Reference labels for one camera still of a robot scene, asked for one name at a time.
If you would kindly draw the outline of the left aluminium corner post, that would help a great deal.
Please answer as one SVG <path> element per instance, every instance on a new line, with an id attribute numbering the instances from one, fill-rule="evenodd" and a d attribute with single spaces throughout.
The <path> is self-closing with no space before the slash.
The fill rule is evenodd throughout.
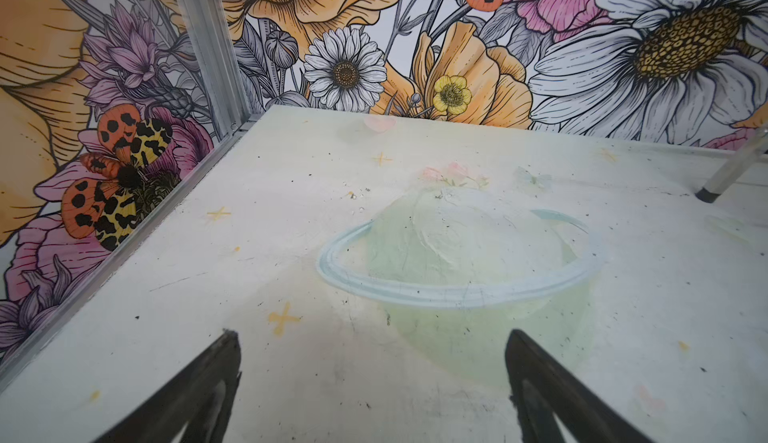
<path id="1" fill-rule="evenodd" d="M 222 0 L 177 0 L 200 66 L 217 135 L 231 136 L 252 113 Z"/>

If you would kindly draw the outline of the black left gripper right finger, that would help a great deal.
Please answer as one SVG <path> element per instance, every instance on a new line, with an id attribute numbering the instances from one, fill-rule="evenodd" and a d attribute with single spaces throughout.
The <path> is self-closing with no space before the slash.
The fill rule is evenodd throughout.
<path id="1" fill-rule="evenodd" d="M 561 426 L 578 442 L 651 442 L 524 331 L 510 333 L 505 363 L 524 442 L 563 442 Z"/>

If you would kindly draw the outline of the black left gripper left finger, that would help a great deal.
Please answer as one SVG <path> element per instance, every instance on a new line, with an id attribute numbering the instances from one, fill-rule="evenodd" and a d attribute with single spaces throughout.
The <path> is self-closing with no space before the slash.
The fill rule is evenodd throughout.
<path id="1" fill-rule="evenodd" d="M 99 442 L 221 442 L 240 383 L 238 333 L 225 330 Z"/>

